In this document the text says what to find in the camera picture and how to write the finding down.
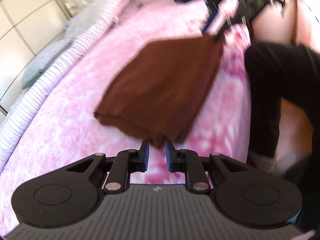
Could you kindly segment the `brown knitted vest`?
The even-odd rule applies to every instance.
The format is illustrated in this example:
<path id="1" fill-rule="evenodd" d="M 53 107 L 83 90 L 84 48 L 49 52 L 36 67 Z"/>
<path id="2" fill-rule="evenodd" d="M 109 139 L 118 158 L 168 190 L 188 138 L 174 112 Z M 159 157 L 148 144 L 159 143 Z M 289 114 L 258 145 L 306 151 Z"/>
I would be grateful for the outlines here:
<path id="1" fill-rule="evenodd" d="M 114 78 L 94 111 L 100 124 L 160 148 L 185 141 L 220 67 L 225 39 L 148 43 Z"/>

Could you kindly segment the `person's black trousers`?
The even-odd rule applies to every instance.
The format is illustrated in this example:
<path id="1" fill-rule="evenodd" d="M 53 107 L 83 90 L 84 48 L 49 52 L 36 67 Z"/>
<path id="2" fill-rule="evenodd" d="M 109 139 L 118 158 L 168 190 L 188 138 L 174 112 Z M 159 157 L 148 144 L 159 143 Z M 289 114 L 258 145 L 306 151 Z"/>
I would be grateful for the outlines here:
<path id="1" fill-rule="evenodd" d="M 298 172 L 303 231 L 319 230 L 319 53 L 304 45 L 254 43 L 245 52 L 251 91 L 249 154 L 266 172 L 276 168 L 281 100 L 300 107 L 313 127 L 311 155 Z"/>

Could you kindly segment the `striped white duvet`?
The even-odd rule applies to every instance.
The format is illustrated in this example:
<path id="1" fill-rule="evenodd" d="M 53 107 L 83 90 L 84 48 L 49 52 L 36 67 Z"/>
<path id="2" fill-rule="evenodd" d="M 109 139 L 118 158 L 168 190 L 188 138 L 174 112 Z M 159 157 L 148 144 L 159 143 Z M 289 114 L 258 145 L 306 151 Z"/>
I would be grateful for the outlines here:
<path id="1" fill-rule="evenodd" d="M 130 1 L 105 0 L 102 15 L 87 30 L 76 36 L 12 105 L 7 117 L 1 123 L 1 170 L 47 96 L 88 50 L 115 25 L 121 11 Z"/>

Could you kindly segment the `grey checked pillow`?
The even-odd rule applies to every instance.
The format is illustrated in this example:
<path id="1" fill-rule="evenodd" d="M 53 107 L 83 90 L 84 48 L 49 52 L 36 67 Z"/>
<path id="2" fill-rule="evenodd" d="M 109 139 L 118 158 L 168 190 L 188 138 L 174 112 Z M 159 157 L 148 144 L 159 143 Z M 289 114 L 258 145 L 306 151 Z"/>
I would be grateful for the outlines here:
<path id="1" fill-rule="evenodd" d="M 72 44 L 73 40 L 61 39 L 47 46 L 26 67 L 21 85 L 22 90 L 31 87 L 47 68 Z"/>

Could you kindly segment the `white wardrobe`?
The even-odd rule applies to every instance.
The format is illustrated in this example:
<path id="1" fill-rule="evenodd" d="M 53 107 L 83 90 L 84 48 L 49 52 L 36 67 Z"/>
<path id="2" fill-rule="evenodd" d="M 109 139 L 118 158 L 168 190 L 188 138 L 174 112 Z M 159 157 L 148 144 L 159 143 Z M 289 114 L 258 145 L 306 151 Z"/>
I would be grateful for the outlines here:
<path id="1" fill-rule="evenodd" d="M 21 91 L 27 65 L 62 36 L 69 14 L 59 0 L 1 0 L 1 118 Z"/>

